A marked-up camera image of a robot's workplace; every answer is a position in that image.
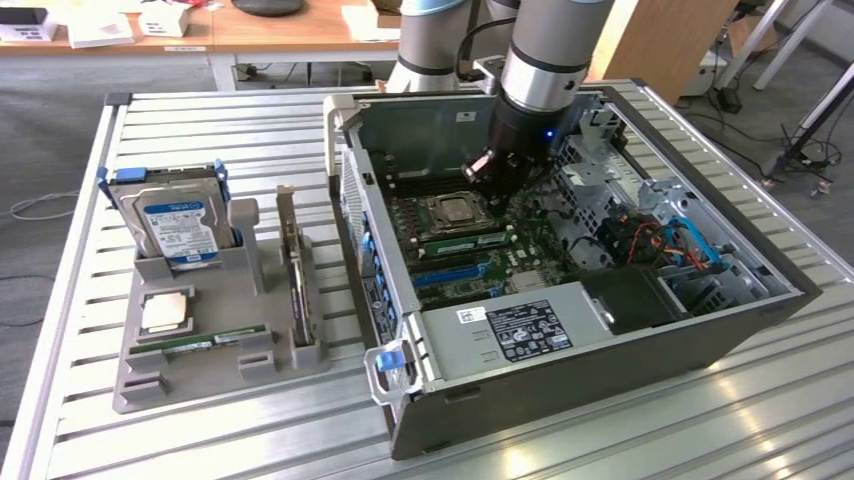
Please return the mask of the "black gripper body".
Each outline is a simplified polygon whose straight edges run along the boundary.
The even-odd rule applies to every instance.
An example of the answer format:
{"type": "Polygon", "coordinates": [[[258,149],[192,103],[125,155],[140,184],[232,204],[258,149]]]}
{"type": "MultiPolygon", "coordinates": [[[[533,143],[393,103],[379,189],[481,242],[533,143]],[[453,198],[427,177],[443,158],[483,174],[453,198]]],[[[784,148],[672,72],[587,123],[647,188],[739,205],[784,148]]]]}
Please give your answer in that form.
{"type": "Polygon", "coordinates": [[[543,161],[564,111],[528,110],[516,105],[505,94],[499,94],[488,127],[488,150],[495,161],[543,161]]]}

